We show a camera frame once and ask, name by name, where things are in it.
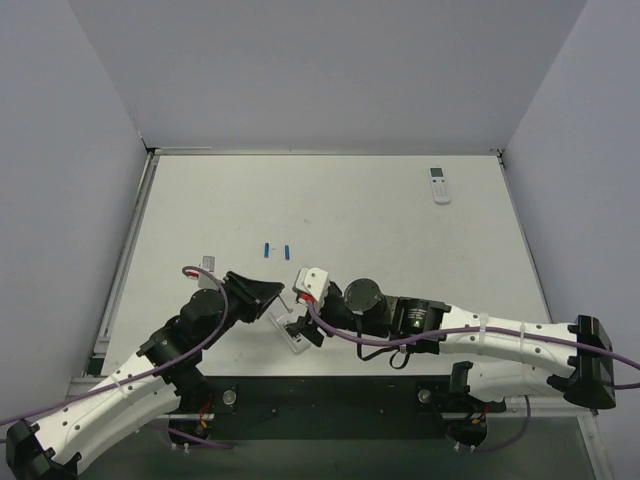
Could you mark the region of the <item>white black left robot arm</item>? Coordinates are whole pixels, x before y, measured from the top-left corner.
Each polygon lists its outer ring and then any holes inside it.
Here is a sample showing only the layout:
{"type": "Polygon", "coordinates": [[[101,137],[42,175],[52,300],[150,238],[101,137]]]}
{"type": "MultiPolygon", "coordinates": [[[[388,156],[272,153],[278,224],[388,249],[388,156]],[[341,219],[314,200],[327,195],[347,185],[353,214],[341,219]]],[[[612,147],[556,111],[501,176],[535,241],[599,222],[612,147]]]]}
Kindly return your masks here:
{"type": "Polygon", "coordinates": [[[199,289],[110,376],[35,422],[6,433],[6,463],[17,479],[75,479],[111,447],[148,422],[204,402],[198,369],[210,348],[238,321],[259,319],[282,293],[280,282],[228,272],[199,289]]]}

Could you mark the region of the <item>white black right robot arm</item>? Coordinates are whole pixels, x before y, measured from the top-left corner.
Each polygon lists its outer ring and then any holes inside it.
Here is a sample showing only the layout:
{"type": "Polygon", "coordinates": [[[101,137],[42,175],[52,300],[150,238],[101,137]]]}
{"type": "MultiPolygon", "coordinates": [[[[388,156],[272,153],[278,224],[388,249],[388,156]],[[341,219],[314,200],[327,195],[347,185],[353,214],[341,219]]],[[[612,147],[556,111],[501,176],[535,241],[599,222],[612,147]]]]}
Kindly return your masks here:
{"type": "Polygon", "coordinates": [[[484,402],[560,396],[580,407],[616,405],[613,347],[601,322],[528,323],[440,301],[381,292],[370,279],[346,290],[311,271],[293,286],[307,312],[296,327],[321,346],[337,336],[359,347],[406,355],[456,355],[450,392],[484,402]]]}

